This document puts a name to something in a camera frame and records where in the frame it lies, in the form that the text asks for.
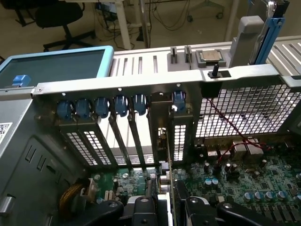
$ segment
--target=barcode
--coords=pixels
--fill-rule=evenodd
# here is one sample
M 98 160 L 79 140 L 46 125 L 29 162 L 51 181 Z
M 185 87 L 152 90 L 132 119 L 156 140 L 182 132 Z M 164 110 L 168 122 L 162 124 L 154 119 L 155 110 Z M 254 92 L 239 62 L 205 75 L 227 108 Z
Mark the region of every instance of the barcode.
M 0 123 L 0 144 L 12 124 L 13 124 L 12 122 Z

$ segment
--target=office chair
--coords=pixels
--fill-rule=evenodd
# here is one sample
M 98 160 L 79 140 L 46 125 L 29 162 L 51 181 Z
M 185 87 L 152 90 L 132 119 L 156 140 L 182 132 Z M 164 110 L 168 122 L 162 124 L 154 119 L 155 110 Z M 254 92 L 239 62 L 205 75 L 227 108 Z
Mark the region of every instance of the office chair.
M 205 1 L 203 1 L 202 3 L 200 3 L 200 4 L 197 4 L 193 9 L 190 9 L 190 10 L 188 11 L 187 21 L 188 21 L 188 22 L 192 22 L 192 21 L 193 21 L 193 17 L 192 17 L 192 15 L 190 14 L 190 12 L 192 12 L 192 11 L 194 11 L 194 10 L 196 10 L 196 9 L 199 9 L 199 8 L 207 7 L 207 6 L 209 6 L 209 7 L 214 7 L 214 8 L 219 8 L 219 9 L 222 10 L 221 12 L 219 12 L 219 13 L 216 14 L 216 18 L 217 18 L 217 19 L 222 19 L 222 18 L 224 17 L 224 10 L 225 10 L 225 7 L 224 7 L 224 6 L 222 6 L 222 5 L 220 5 L 220 4 L 217 4 L 217 3 L 215 3 L 215 2 L 212 2 L 212 1 L 210 1 L 210 0 L 205 0 Z
M 80 41 L 81 39 L 91 37 L 95 38 L 95 31 L 90 31 L 78 36 L 72 37 L 68 28 L 68 24 L 75 22 L 82 18 L 85 4 L 83 9 L 80 8 L 78 3 L 67 3 L 65 1 L 57 1 L 56 3 L 40 7 L 36 11 L 36 23 L 41 28 L 59 27 L 62 26 L 65 31 L 65 40 L 56 41 L 43 45 L 44 52 L 48 52 L 49 48 L 64 45 L 62 50 L 68 49 L 72 44 L 83 47 L 92 47 L 93 45 Z

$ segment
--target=ventilated metal panel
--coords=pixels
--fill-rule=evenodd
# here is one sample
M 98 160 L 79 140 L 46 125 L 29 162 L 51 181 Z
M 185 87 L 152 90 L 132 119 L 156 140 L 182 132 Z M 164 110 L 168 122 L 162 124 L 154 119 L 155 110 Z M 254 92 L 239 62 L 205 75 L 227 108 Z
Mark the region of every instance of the ventilated metal panel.
M 174 127 L 174 161 L 183 160 L 186 125 Z
M 80 137 L 78 136 L 78 134 L 76 132 L 67 133 L 66 135 L 68 136 L 68 138 L 70 139 L 70 141 L 74 144 L 74 146 L 76 147 L 76 149 L 85 158 L 85 160 L 87 161 L 87 163 L 90 166 L 97 165 L 97 162 L 92 157 L 92 155 L 88 151 L 87 147 L 85 146 L 85 144 L 83 143 L 83 141 L 80 139 Z
M 301 99 L 286 85 L 222 89 L 214 105 L 244 135 L 276 133 Z M 238 133 L 202 100 L 196 137 L 234 136 Z
M 102 163 L 104 165 L 111 165 L 111 162 L 110 162 L 108 156 L 106 155 L 106 153 L 104 152 L 103 147 L 100 144 L 100 142 L 99 142 L 97 136 L 95 135 L 94 131 L 85 131 L 84 133 L 85 133 L 87 139 L 89 140 L 90 144 L 94 148 L 96 154 L 98 155 L 98 157 L 102 161 Z

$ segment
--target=gray plastic part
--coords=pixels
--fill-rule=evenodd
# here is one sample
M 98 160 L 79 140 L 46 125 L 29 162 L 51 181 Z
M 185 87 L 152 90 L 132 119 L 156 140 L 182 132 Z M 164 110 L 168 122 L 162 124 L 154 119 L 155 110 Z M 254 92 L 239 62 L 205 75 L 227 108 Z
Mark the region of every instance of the gray plastic part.
M 220 61 L 218 62 L 218 65 L 219 65 L 220 67 L 225 67 L 226 64 L 227 64 L 227 62 L 226 62 L 226 60 L 224 60 L 221 50 L 220 50 L 220 49 L 215 49 L 215 50 L 218 51 L 219 54 L 220 54 L 221 57 L 222 57 L 222 58 L 220 59 Z M 200 53 L 202 53 L 202 52 L 203 52 L 203 50 L 196 51 L 197 64 L 198 64 L 198 67 L 199 67 L 199 68 L 206 68 L 206 67 L 207 67 L 207 62 L 204 61 L 204 60 L 202 60 L 202 59 L 201 59 L 201 56 L 200 56 Z
M 229 67 L 244 66 L 249 63 L 256 39 L 264 26 L 259 16 L 245 16 L 240 19 L 238 37 L 232 41 Z

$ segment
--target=green circuit board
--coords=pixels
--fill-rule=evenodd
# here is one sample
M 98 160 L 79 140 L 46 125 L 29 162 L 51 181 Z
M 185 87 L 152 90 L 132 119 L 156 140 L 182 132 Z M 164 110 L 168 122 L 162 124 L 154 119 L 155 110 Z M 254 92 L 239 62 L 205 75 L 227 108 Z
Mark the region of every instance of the green circuit board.
M 288 152 L 286 148 L 279 146 L 263 158 L 267 160 L 267 165 L 263 168 L 260 167 L 260 162 L 245 164 L 243 161 L 225 161 L 221 173 L 215 176 L 212 174 L 212 167 L 209 171 L 204 171 L 204 162 L 194 163 L 184 169 L 174 169 L 173 179 L 183 180 L 191 195 L 206 198 L 212 206 L 223 200 L 234 201 L 275 221 L 301 225 L 301 202 L 294 200 L 294 197 L 301 194 L 301 180 L 296 178 L 301 172 L 300 151 Z M 224 170 L 226 163 L 238 165 L 238 179 L 227 179 L 227 172 Z M 254 171 L 260 172 L 257 178 L 253 178 Z M 205 185 L 206 179 L 213 178 L 218 179 L 217 186 Z M 256 192 L 260 195 L 259 200 L 254 198 Z M 265 197 L 267 192 L 273 195 L 269 201 Z M 283 200 L 278 198 L 279 192 L 285 194 Z
M 116 172 L 100 172 L 93 174 L 92 178 L 95 178 L 96 175 L 100 176 L 98 180 L 95 180 L 99 188 L 96 196 L 97 198 L 104 199 L 106 191 L 114 190 L 114 179 L 118 180 L 119 187 L 122 188 L 120 188 L 122 195 L 126 195 L 127 197 L 145 195 L 146 178 L 156 174 L 157 170 L 155 167 L 148 167 L 145 170 L 142 168 L 133 168 L 130 171 L 128 169 L 118 169 Z

